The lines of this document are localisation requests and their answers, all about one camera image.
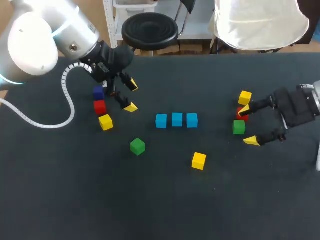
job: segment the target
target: white cloth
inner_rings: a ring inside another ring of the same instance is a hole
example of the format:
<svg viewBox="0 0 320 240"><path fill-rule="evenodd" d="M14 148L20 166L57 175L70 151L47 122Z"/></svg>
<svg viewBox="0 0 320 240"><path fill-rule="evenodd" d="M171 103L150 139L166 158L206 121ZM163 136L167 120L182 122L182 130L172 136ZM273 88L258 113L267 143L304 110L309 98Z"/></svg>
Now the white cloth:
<svg viewBox="0 0 320 240"><path fill-rule="evenodd" d="M297 0L215 0L209 30L240 50L279 49L300 40L309 19Z"/></svg>

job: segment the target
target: black table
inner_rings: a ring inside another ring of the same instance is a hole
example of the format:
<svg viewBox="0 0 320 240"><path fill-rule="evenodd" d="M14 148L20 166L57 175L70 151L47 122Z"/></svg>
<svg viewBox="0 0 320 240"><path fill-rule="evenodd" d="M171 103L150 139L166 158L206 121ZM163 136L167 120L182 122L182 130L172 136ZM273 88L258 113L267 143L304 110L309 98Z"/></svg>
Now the black table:
<svg viewBox="0 0 320 240"><path fill-rule="evenodd" d="M7 100L42 124L70 114L61 58L49 75ZM250 116L245 136L232 122L242 90L261 99L280 87L320 80L320 54L137 57L123 90L139 107L107 100L114 128L93 107L97 84L83 69L67 79L74 121L35 128L0 108L1 240L318 240L320 124L293 129L284 143L245 145L271 130L272 110ZM198 113L198 129L156 129L156 114ZM135 156L140 138L146 152ZM207 155L192 169L195 152Z"/></svg>

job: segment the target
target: green block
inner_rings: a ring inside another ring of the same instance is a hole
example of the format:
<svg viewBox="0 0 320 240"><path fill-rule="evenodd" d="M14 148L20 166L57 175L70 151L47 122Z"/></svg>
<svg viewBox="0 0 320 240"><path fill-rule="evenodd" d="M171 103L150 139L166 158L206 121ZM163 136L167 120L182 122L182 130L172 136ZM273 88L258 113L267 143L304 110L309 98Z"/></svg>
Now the green block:
<svg viewBox="0 0 320 240"><path fill-rule="evenodd" d="M146 151L146 144L139 138L130 143L131 152L139 156Z"/></svg>
<svg viewBox="0 0 320 240"><path fill-rule="evenodd" d="M233 134L234 135L243 135L246 131L246 122L245 120L234 120L233 121Z"/></svg>

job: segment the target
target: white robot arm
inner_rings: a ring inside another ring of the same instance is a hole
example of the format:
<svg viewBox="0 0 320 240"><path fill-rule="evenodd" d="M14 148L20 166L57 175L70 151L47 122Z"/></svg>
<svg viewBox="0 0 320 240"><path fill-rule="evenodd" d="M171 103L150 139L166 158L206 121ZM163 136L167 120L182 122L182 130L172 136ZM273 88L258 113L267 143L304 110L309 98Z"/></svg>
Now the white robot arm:
<svg viewBox="0 0 320 240"><path fill-rule="evenodd" d="M0 90L50 72L58 49L71 60L99 45L99 32L71 0L9 0L14 15L0 38Z"/></svg>

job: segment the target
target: stool seat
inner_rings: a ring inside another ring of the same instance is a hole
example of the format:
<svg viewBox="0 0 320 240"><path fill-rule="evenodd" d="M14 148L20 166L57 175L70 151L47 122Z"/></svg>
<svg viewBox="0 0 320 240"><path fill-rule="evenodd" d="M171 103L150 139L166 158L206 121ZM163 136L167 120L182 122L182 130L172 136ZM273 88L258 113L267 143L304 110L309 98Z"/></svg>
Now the stool seat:
<svg viewBox="0 0 320 240"><path fill-rule="evenodd" d="M148 12L130 17L122 26L123 40L131 47L144 51L165 49L177 42L179 27L163 14Z"/></svg>

